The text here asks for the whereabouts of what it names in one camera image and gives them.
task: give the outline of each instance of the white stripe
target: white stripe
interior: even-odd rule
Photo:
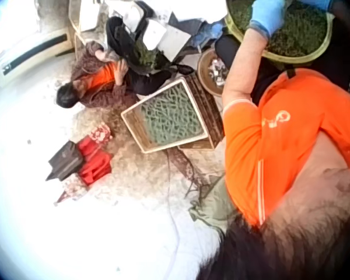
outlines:
[[[224,109],[223,109],[223,114],[222,116],[224,116],[224,114],[226,113],[226,111],[228,109],[230,109],[233,105],[237,104],[237,103],[249,103],[252,104],[254,107],[257,107],[253,102],[251,102],[250,100],[246,99],[246,98],[239,98],[239,99],[235,99],[234,101],[231,101],[230,103],[228,103]]]
[[[265,205],[264,205],[264,161],[261,160],[261,195],[262,195],[262,217],[263,222],[266,220]]]
[[[258,214],[259,214],[259,223],[262,225],[263,224],[263,213],[262,213],[262,194],[261,194],[261,161],[258,161],[258,166],[257,166],[257,175],[258,175],[258,180],[257,180],[257,197],[258,197]]]

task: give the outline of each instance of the orange shirt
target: orange shirt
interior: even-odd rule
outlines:
[[[350,94],[318,72],[297,69],[266,90],[259,106],[228,104],[223,115],[226,185],[252,225],[261,225],[290,189],[323,130],[350,167]]]
[[[113,62],[109,62],[102,67],[98,73],[94,74],[89,89],[93,89],[107,82],[114,81],[114,67],[115,64]]]

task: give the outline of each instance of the blue glove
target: blue glove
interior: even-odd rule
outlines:
[[[284,7],[284,0],[255,0],[249,28],[269,40],[284,24]]]
[[[315,6],[319,9],[329,11],[331,8],[331,4],[333,0],[299,0],[299,2],[302,2],[304,4],[309,4],[311,6]]]

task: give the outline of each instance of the patterned jacket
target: patterned jacket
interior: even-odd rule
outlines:
[[[71,81],[83,79],[88,75],[95,74],[106,63],[98,60],[95,56],[97,50],[103,50],[103,46],[95,41],[88,42],[71,74]],[[117,86],[114,81],[107,82],[97,89],[88,90],[80,102],[88,108],[115,107],[124,110],[135,104],[138,98],[124,82]]]

